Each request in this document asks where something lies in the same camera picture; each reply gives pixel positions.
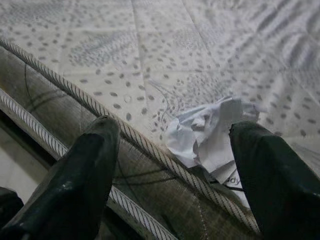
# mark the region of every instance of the quilted fabric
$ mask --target quilted fabric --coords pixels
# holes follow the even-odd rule
[[[320,134],[317,0],[4,0],[0,32],[156,144],[234,95],[284,137]]]

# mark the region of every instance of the mattress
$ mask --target mattress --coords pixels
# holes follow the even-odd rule
[[[170,155],[176,115],[240,96],[288,142],[320,140],[317,0],[3,0],[0,16],[2,90],[66,147],[96,116],[117,119],[114,184],[177,238],[259,230]]]

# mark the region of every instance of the floor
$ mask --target floor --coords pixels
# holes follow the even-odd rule
[[[24,203],[47,170],[0,128],[0,186],[17,192]]]

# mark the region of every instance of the white paper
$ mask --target white paper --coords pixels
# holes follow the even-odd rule
[[[239,206],[244,207],[243,210],[250,209],[245,192],[242,188],[238,170],[235,170],[227,178],[223,185],[215,183],[215,179],[208,172],[204,172],[204,176],[211,186],[215,189],[219,189],[224,192],[229,198],[233,199],[235,203],[239,203]]]
[[[231,125],[256,122],[261,112],[253,103],[224,97],[178,115],[165,132],[166,147],[187,167],[201,165],[220,184],[236,170],[229,138]]]

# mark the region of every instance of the dotted pattern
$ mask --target dotted pattern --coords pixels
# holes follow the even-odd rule
[[[0,35],[156,144],[174,116],[228,95],[266,107],[259,123],[276,134],[305,137],[320,130],[318,7],[316,0],[5,0]]]

